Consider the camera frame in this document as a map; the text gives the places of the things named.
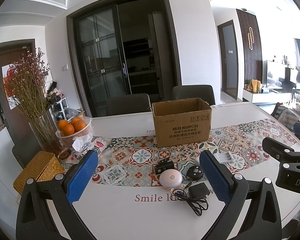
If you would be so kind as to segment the white battery charger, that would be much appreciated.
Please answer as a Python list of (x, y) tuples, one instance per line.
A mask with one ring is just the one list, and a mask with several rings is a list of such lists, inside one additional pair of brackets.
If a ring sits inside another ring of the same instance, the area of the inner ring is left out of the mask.
[(230, 153), (214, 153), (213, 155), (220, 164), (225, 165), (233, 162), (233, 157)]

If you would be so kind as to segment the black round cable reel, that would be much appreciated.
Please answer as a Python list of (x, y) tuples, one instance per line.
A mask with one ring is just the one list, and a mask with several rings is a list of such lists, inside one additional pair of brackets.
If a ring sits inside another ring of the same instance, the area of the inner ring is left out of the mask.
[(188, 180), (198, 181), (203, 177), (203, 174), (204, 172), (200, 166), (193, 165), (186, 172), (186, 178)]

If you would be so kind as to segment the black power adapter with cable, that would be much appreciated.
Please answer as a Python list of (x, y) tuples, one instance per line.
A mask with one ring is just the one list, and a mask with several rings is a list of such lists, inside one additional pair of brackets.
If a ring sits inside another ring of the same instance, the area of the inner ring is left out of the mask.
[(209, 194), (205, 183), (193, 185), (193, 182), (190, 182), (186, 186), (172, 189), (169, 200), (185, 202), (200, 217), (209, 208), (207, 201)]

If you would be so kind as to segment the pink round night light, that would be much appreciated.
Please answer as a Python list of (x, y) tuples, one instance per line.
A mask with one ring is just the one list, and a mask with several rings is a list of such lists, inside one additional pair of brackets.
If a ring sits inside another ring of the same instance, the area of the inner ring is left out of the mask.
[(183, 181), (182, 174), (175, 169), (168, 169), (159, 177), (160, 184), (166, 189), (174, 189), (178, 187)]

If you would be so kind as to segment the black smart watch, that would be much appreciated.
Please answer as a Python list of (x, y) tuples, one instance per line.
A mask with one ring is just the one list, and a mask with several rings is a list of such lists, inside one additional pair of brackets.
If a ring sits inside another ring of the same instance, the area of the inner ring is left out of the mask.
[(166, 170), (174, 169), (174, 162), (169, 158), (160, 160), (157, 165), (154, 166), (154, 171), (156, 175), (162, 174)]

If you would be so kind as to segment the patterned cloth pouch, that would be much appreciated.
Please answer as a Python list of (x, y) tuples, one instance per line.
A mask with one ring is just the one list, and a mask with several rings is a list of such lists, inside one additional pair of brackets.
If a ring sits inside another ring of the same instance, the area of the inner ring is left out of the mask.
[(89, 150), (95, 151), (100, 155), (109, 145), (111, 138), (106, 137), (92, 137), (89, 142), (85, 142), (81, 149), (76, 152), (73, 150), (70, 155), (62, 160), (62, 164), (77, 164)]

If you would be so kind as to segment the white fruit basket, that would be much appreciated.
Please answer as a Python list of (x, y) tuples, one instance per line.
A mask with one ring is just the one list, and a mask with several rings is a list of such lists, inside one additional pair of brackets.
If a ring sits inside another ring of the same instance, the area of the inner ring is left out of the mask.
[(61, 131), (59, 129), (57, 129), (57, 131), (56, 131), (57, 138), (60, 140), (60, 142), (64, 146), (70, 147), (77, 138), (88, 135), (89, 132), (92, 131), (92, 126), (91, 126), (92, 118), (84, 116), (82, 118), (80, 118), (80, 117), (74, 118), (74, 120), (76, 120), (76, 119), (82, 119), (85, 121), (86, 127), (83, 130), (81, 130), (79, 132), (74, 132), (73, 135), (67, 136), (67, 137), (63, 137), (61, 135)]

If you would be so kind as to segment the orange fruit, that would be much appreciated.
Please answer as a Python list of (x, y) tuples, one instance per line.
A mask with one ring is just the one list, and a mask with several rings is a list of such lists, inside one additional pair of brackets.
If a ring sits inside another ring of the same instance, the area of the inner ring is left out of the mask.
[(72, 124), (67, 124), (62, 128), (61, 135), (63, 137), (71, 136), (75, 132), (74, 126)]
[(86, 127), (86, 123), (82, 119), (76, 119), (71, 124), (74, 127), (75, 132), (79, 132)]
[(58, 129), (62, 131), (68, 124), (69, 123), (66, 120), (61, 120), (58, 122)]

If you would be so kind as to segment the patterned tile table runner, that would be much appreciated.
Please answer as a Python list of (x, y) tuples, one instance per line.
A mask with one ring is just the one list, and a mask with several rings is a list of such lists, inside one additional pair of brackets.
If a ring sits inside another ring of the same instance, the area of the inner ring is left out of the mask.
[(287, 146), (296, 144), (295, 138), (274, 120), (263, 119), (238, 125), (213, 128), (206, 141), (177, 146), (157, 147), (155, 136), (111, 138), (107, 148), (98, 155), (98, 167), (92, 180), (113, 186), (160, 186), (154, 166), (169, 158), (174, 168), (188, 183), (186, 172), (196, 165), (204, 150), (230, 153), (232, 163), (226, 167), (233, 173), (251, 168), (269, 159), (262, 148), (262, 140), (271, 137)]

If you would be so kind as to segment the brown cardboard box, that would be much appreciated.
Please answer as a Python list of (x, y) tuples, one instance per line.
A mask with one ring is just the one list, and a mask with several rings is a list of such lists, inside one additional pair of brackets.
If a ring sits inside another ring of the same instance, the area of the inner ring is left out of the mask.
[(212, 109), (200, 98), (152, 104), (158, 147), (206, 141), (210, 135)]

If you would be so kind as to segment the white shoe shelf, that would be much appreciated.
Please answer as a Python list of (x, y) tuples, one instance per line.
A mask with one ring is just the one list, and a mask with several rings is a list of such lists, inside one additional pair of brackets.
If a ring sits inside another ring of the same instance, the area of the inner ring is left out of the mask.
[(68, 102), (66, 98), (62, 98), (61, 100), (55, 102), (51, 107), (51, 113), (53, 114), (55, 120), (57, 122), (61, 120), (66, 120), (65, 109), (68, 108)]

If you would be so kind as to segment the dark chair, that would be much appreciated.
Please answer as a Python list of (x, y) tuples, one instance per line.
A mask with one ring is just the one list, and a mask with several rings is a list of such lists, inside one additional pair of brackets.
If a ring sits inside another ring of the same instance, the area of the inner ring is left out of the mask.
[(129, 94), (110, 98), (106, 102), (107, 116), (144, 113), (151, 111), (148, 94)]
[(211, 85), (185, 85), (175, 86), (172, 89), (173, 100), (187, 98), (200, 98), (210, 106), (215, 105), (215, 96)]

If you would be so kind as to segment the dark chair left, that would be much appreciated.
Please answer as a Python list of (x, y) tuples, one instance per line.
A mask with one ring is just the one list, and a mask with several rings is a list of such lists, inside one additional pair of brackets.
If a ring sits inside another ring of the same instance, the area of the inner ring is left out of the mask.
[(107, 116), (144, 113), (151, 111), (148, 94), (129, 94), (110, 98), (106, 102)]

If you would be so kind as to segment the glass vase dried flowers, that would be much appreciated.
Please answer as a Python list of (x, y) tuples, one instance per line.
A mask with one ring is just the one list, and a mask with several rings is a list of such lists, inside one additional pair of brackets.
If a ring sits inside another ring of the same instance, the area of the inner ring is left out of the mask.
[(37, 48), (13, 64), (11, 69), (15, 70), (16, 77), (11, 89), (20, 112), (26, 117), (41, 148), (58, 155), (62, 146), (47, 115), (44, 90), (49, 64), (44, 62), (43, 56), (42, 50)]

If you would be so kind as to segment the black glass sliding door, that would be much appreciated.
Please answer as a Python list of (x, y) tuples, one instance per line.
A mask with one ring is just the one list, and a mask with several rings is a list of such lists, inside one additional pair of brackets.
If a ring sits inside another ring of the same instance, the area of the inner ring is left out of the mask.
[(68, 15), (66, 26), (87, 115), (105, 116), (107, 101), (124, 95), (172, 99), (180, 62), (169, 0), (100, 0)]

